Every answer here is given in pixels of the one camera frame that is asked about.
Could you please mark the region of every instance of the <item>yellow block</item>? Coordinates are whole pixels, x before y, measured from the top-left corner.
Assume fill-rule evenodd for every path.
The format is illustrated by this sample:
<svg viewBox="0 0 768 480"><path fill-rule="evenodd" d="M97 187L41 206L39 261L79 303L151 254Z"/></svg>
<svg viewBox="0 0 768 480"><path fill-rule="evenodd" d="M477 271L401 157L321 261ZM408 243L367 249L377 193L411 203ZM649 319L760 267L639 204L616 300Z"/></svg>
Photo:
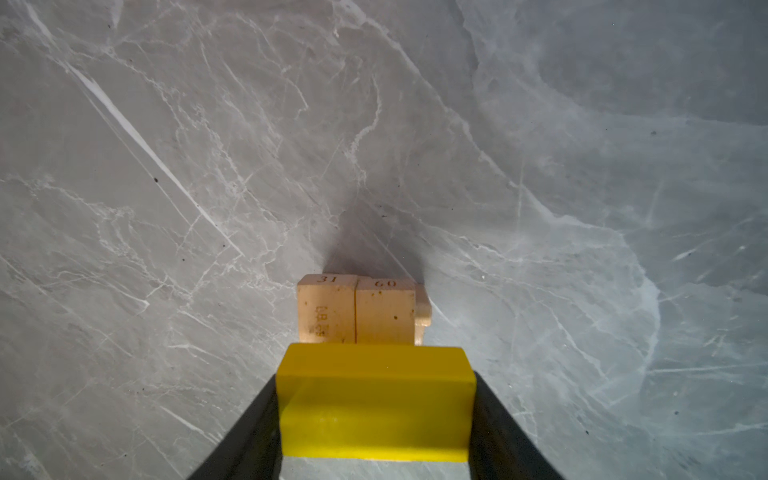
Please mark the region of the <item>yellow block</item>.
<svg viewBox="0 0 768 480"><path fill-rule="evenodd" d="M310 274L296 285L299 341L355 342L357 275Z"/></svg>
<svg viewBox="0 0 768 480"><path fill-rule="evenodd" d="M475 374L460 348L294 343L276 386L284 455L468 460Z"/></svg>
<svg viewBox="0 0 768 480"><path fill-rule="evenodd" d="M413 345L415 287L407 278L361 277L355 292L357 343Z"/></svg>

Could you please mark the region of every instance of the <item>wooden block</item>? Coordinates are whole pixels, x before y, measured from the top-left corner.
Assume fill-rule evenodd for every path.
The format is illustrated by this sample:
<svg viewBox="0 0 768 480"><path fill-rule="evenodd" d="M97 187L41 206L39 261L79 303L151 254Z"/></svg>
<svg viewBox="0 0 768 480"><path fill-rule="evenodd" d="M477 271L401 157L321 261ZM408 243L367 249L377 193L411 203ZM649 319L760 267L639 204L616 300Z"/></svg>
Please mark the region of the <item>wooden block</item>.
<svg viewBox="0 0 768 480"><path fill-rule="evenodd" d="M357 275L305 275L296 285L299 341L355 342L355 287Z"/></svg>
<svg viewBox="0 0 768 480"><path fill-rule="evenodd" d="M432 303L429 302L427 289L419 284L416 285L416 325L432 325Z"/></svg>
<svg viewBox="0 0 768 480"><path fill-rule="evenodd" d="M361 277L355 295L357 343L413 345L415 296L411 279Z"/></svg>
<svg viewBox="0 0 768 480"><path fill-rule="evenodd" d="M419 325L419 324L417 323L417 324L415 325L415 327L414 327L414 328L415 328L415 330L416 330L416 332L415 332L415 334L416 334L416 338L415 338L415 340L413 341L413 344L414 344L414 345L417 345L417 346L422 346L422 345L424 345L424 330L425 330L427 327L425 327L425 326L423 326L423 325Z"/></svg>

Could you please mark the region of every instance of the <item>gray marble surface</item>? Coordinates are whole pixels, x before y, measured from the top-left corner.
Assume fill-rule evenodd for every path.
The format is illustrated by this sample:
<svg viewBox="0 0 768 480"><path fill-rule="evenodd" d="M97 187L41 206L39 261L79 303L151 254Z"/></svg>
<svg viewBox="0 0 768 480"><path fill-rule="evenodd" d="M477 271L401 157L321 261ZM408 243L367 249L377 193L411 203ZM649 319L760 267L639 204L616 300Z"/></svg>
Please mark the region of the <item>gray marble surface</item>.
<svg viewBox="0 0 768 480"><path fill-rule="evenodd" d="M0 5L0 477L186 477L328 270L566 478L768 478L765 2Z"/></svg>

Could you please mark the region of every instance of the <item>beige block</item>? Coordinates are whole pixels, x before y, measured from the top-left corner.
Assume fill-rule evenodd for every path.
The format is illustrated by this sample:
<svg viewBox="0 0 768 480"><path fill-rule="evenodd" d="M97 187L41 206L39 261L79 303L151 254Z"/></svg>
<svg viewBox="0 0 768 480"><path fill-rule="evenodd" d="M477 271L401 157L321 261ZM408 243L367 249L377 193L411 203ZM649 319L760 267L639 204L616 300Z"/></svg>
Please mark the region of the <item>beige block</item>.
<svg viewBox="0 0 768 480"><path fill-rule="evenodd" d="M305 275L296 285L299 341L355 342L355 287L357 275Z"/></svg>
<svg viewBox="0 0 768 480"><path fill-rule="evenodd" d="M414 345L417 345L417 346L424 345L424 330L426 328L427 327L425 327L423 325L419 325L418 323L415 325L415 330L416 330L415 331L415 336L416 336L416 338L413 341Z"/></svg>
<svg viewBox="0 0 768 480"><path fill-rule="evenodd" d="M419 284L416 285L416 325L432 325L432 303L429 302L427 289Z"/></svg>
<svg viewBox="0 0 768 480"><path fill-rule="evenodd" d="M355 295L357 343L413 345L415 295L411 279L361 277Z"/></svg>

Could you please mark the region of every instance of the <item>marble countertop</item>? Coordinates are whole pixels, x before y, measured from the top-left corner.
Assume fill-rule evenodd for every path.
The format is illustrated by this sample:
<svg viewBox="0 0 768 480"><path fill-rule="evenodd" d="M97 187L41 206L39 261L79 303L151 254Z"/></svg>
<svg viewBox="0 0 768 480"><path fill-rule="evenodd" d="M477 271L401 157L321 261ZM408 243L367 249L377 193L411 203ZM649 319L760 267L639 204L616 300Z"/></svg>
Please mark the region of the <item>marble countertop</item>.
<svg viewBox="0 0 768 480"><path fill-rule="evenodd" d="M568 479L767 477L766 24L4 0L0 476L185 478L297 341L296 281L332 271L424 282L425 344Z"/></svg>

